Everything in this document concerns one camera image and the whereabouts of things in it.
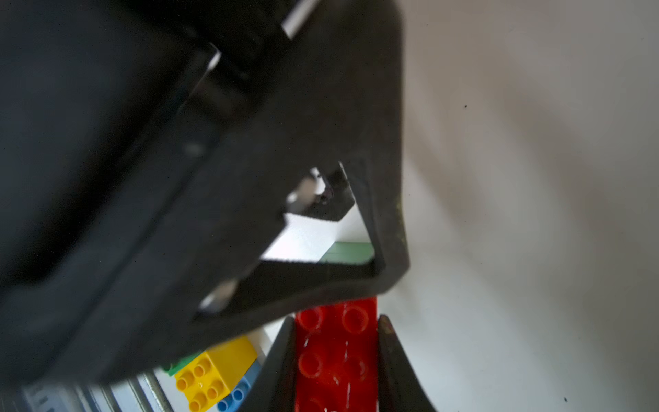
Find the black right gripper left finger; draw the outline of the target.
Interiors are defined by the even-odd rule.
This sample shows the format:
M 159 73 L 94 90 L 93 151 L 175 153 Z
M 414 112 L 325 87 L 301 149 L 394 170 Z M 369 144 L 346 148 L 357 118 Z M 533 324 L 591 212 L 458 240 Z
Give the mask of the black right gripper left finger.
M 240 412 L 295 411 L 296 324 L 294 318 L 284 319 L 276 340 L 252 385 Z

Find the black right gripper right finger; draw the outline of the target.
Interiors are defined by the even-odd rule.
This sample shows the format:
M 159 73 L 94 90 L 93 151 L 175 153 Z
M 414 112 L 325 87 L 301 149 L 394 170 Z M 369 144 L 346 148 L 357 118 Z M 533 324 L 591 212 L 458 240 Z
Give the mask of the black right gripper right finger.
M 379 411 L 435 412 L 387 315 L 378 321 Z

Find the red lego brick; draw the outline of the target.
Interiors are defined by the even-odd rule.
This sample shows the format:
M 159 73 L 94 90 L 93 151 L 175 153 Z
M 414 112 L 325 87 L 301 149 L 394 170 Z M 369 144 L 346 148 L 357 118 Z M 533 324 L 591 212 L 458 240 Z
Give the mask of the red lego brick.
M 378 409 L 375 297 L 295 314 L 297 411 Z

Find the green lego brick front row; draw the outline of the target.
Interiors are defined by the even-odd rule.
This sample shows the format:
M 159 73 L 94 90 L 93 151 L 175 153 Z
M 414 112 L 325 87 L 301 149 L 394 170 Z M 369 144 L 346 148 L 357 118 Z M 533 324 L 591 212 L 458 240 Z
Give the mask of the green lego brick front row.
M 201 354 L 201 351 L 197 351 L 191 355 L 187 355 L 185 357 L 182 357 L 175 362 L 168 362 L 165 363 L 161 366 L 162 371 L 167 374 L 170 377 L 175 376 L 181 369 L 186 367 L 190 362 L 195 360 L 199 355 Z

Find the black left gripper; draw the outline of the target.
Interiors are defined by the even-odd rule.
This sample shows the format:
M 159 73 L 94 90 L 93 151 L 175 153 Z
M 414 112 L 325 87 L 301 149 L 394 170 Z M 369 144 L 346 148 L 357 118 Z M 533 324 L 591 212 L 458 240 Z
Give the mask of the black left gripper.
M 103 383 L 323 299 L 247 262 L 283 227 L 269 109 L 137 3 L 1 4 L 1 388 Z

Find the yellow lego brick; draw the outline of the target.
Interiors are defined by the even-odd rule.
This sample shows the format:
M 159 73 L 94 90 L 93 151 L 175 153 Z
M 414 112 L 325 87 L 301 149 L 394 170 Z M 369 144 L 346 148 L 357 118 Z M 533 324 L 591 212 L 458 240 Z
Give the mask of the yellow lego brick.
M 201 352 L 174 375 L 188 410 L 208 411 L 228 396 L 257 360 L 247 336 L 235 338 Z

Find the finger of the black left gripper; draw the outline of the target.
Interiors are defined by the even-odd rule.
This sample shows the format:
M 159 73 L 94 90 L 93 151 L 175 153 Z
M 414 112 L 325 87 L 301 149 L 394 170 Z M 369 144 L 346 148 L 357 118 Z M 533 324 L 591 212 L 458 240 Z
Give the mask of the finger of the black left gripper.
M 46 379 L 113 382 L 396 284 L 402 33 L 391 1 L 324 1 L 251 89 L 207 78 L 49 282 Z M 264 259 L 287 214 L 353 207 L 367 262 Z

